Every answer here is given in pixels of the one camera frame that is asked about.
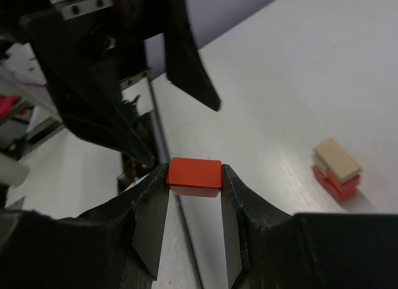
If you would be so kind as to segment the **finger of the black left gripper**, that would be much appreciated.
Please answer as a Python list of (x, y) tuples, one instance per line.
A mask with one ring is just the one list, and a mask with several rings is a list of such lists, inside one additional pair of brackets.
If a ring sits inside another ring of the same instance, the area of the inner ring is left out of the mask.
[(202, 64), (185, 0), (165, 0), (164, 46), (167, 79), (208, 108), (219, 111), (221, 100)]

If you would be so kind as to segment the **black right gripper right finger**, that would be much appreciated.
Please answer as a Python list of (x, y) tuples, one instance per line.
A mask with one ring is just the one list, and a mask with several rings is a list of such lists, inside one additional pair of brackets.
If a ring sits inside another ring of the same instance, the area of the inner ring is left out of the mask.
[(221, 168), (230, 288), (396, 288), (395, 214), (289, 215)]

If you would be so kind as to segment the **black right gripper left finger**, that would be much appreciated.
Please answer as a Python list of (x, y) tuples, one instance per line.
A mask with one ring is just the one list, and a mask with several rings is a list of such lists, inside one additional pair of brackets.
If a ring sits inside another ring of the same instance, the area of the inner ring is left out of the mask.
[(169, 166), (75, 218), (1, 211), (2, 288), (150, 288), (169, 202)]

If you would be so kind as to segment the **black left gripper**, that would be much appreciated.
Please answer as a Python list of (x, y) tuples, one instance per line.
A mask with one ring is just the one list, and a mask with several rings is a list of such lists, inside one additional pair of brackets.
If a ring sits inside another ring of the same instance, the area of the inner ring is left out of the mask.
[(137, 0), (18, 0), (18, 30), (66, 127), (151, 168), (150, 114), (122, 97), (149, 70), (146, 38), (129, 25), (137, 10)]

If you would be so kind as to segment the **plain red wood block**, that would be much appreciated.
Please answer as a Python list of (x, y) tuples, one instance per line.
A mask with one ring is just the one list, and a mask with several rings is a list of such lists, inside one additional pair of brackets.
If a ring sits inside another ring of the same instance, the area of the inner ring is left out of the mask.
[(216, 198), (222, 188), (220, 160), (174, 157), (166, 184), (176, 195)]

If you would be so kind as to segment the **red cube white letter N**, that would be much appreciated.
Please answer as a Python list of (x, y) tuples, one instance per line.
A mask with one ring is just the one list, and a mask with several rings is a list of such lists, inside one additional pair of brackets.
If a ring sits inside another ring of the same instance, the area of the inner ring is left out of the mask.
[(351, 188), (356, 188), (360, 184), (361, 175), (356, 175), (349, 180), (341, 181), (333, 172), (328, 171), (328, 180), (338, 191), (346, 191)]

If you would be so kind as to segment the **long natural wood block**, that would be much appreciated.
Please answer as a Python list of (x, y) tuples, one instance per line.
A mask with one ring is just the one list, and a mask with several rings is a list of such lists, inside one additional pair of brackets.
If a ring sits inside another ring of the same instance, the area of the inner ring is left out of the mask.
[(333, 138), (316, 145), (314, 152), (341, 181), (349, 180), (362, 172), (360, 164)]

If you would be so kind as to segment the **natural wood cube red N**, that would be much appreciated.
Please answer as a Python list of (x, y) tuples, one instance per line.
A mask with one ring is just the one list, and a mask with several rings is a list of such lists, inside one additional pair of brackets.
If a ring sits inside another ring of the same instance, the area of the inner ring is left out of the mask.
[(327, 176), (328, 167), (325, 162), (317, 155), (313, 155), (314, 164), (318, 167), (319, 171), (324, 175)]

